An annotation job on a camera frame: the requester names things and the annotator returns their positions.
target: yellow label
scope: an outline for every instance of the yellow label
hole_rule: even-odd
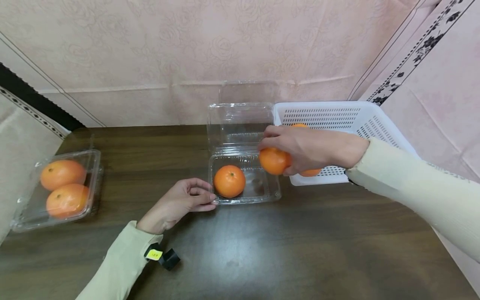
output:
[[[151,260],[154,260],[154,261],[157,261],[157,260],[160,259],[160,257],[162,257],[162,254],[163,254],[163,252],[152,249],[148,252],[147,258],[151,259]]]

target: hand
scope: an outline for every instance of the hand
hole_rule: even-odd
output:
[[[326,166],[354,167],[370,142],[354,134],[303,127],[268,126],[258,149],[274,147],[288,152],[292,165],[283,175],[320,169]]]
[[[216,196],[208,192],[211,188],[210,184],[198,178],[178,181],[137,223],[137,228],[161,234],[189,212],[214,210]]]

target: wrist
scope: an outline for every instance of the wrist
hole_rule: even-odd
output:
[[[152,222],[144,216],[137,222],[137,229],[146,233],[160,235],[166,230],[166,223],[162,221]]]
[[[370,141],[354,134],[346,133],[335,152],[333,165],[345,169],[353,168],[367,151]]]

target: light green long sleeve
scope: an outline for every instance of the light green long sleeve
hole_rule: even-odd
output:
[[[375,138],[346,174],[367,190],[409,207],[480,262],[480,184]]]
[[[130,221],[110,246],[95,276],[77,300],[125,300],[135,280],[144,269],[144,254],[149,245],[160,243],[163,235],[153,235],[136,228]]]

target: wooden table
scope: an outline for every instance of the wooden table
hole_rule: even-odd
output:
[[[10,234],[0,247],[0,299],[74,299],[128,221],[177,180],[207,179],[204,126],[80,129],[59,153],[87,149],[92,134],[105,167],[98,214]],[[165,236],[181,264],[147,265],[129,298],[477,299],[408,208],[352,184],[280,180],[278,202],[187,215]]]

